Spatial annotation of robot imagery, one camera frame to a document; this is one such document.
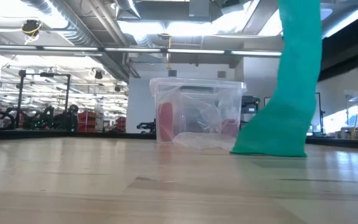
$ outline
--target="spotlight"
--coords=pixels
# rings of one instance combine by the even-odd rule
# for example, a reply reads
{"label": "spotlight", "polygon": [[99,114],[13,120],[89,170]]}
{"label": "spotlight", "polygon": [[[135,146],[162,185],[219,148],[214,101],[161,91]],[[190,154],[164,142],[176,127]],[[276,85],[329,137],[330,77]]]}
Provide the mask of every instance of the spotlight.
{"label": "spotlight", "polygon": [[95,79],[102,79],[103,78],[103,75],[102,75],[102,71],[96,71],[96,73],[94,74],[94,78]]}

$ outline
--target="red shelving unit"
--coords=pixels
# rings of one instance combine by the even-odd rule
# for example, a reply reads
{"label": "red shelving unit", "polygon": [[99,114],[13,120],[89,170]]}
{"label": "red shelving unit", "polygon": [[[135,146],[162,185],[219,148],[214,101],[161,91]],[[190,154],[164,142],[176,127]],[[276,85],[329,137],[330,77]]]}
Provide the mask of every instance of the red shelving unit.
{"label": "red shelving unit", "polygon": [[86,110],[78,114],[78,132],[95,132],[96,129],[96,112]]}

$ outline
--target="black pole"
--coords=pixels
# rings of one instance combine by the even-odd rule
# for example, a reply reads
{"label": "black pole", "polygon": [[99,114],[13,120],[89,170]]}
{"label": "black pole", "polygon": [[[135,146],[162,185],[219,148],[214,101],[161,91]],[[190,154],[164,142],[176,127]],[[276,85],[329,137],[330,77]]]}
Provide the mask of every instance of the black pole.
{"label": "black pole", "polygon": [[20,84],[19,84],[19,99],[17,100],[17,110],[16,110],[16,128],[19,128],[20,108],[22,105],[22,94],[23,94],[23,83],[24,83],[24,77],[25,77],[25,70],[20,70],[19,76],[20,76]]}
{"label": "black pole", "polygon": [[67,131],[70,130],[70,128],[67,125],[68,92],[70,91],[70,81],[71,81],[71,75],[67,75],[66,102],[65,102],[65,110],[63,112],[64,117],[65,117],[65,119],[64,119],[64,127],[65,127],[65,129]]}
{"label": "black pole", "polygon": [[324,116],[323,116],[323,111],[321,110],[321,94],[320,92],[317,93],[318,94],[318,109],[319,109],[319,112],[320,112],[320,131],[321,131],[321,134],[324,134]]}
{"label": "black pole", "polygon": [[67,107],[68,107],[68,92],[70,91],[70,82],[71,82],[71,75],[67,75],[67,89],[66,89],[65,111],[67,111]]}

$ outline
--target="ceiling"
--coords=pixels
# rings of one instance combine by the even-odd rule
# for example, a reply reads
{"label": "ceiling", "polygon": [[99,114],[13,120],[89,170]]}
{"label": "ceiling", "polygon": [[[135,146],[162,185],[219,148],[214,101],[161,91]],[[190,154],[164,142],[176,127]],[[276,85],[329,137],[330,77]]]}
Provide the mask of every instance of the ceiling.
{"label": "ceiling", "polygon": [[[43,22],[37,40],[28,42],[29,45],[60,45],[60,46],[137,46],[137,47],[174,47],[178,49],[223,49],[223,50],[272,50],[283,49],[281,31],[269,33],[267,24],[277,11],[277,0],[245,0],[238,4],[229,0],[228,7],[219,7],[225,1],[217,0],[206,2],[208,11],[192,5],[196,1],[135,1],[134,8],[140,18],[134,17],[131,10],[119,10],[115,2],[125,0],[0,0],[0,44],[22,45],[28,36],[21,31],[21,25],[28,19]],[[56,10],[46,16],[36,5],[29,2],[49,2]],[[358,10],[358,0],[321,0],[323,33],[326,35],[340,21]],[[271,29],[280,26],[280,22]],[[67,34],[79,29],[81,32],[75,40]],[[161,38],[158,34],[169,32],[171,39]],[[191,64],[227,64],[234,68],[242,57],[233,55],[190,55],[190,54],[123,54],[105,53],[101,55],[73,54],[69,52],[47,53],[37,52],[37,56],[18,52],[18,56],[1,54],[0,58],[5,65],[2,70],[1,89],[17,91],[18,70],[31,69],[39,71],[53,71],[56,73],[70,73],[73,86],[71,93],[83,94],[84,97],[70,98],[70,103],[78,103],[84,108],[95,108],[98,104],[106,104],[107,110],[115,113],[125,111],[127,100],[126,83],[129,77],[138,74],[131,68],[135,63],[191,63]],[[94,71],[103,71],[103,79],[95,80]],[[34,82],[33,77],[26,77],[25,82]],[[56,85],[25,85],[25,91],[59,93],[57,85],[64,85],[64,80],[56,79]],[[114,88],[121,87],[116,93]],[[17,97],[15,93],[1,95],[1,104],[9,104],[5,96]]]}

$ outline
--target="white wall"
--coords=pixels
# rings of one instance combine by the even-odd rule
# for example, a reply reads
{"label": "white wall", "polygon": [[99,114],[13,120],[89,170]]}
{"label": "white wall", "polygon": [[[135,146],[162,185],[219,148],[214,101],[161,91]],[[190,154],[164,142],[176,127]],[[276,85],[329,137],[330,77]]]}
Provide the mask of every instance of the white wall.
{"label": "white wall", "polygon": [[321,109],[326,112],[324,116],[346,109],[345,90],[358,92],[358,68],[317,84],[316,92],[321,93]]}
{"label": "white wall", "polygon": [[247,85],[246,95],[260,98],[260,109],[264,108],[264,98],[271,97],[276,89],[279,64],[279,58],[244,57],[236,68],[236,77],[242,69],[243,82]]}
{"label": "white wall", "polygon": [[[226,71],[226,78],[222,80],[234,80],[234,69],[229,65],[206,65],[196,67],[190,64],[171,64],[172,69],[177,70],[177,78],[218,79],[218,71]],[[168,77],[167,64],[165,63],[134,63],[134,67],[141,79],[131,78],[128,89],[127,109],[127,133],[140,133],[143,130],[136,129],[142,122],[153,122],[155,119],[154,97],[151,95],[149,82],[151,78]]]}
{"label": "white wall", "polygon": [[[141,78],[157,78],[168,77],[168,70],[166,63],[134,63],[134,67]],[[177,78],[195,78],[195,79],[218,79],[218,71],[226,71],[226,78],[224,80],[234,80],[234,69],[229,68],[229,65],[213,65],[200,64],[198,67],[190,64],[173,63],[172,70],[177,71]]]}
{"label": "white wall", "polygon": [[155,119],[154,98],[150,92],[150,80],[131,78],[128,84],[127,133],[140,133],[139,123],[153,122]]}

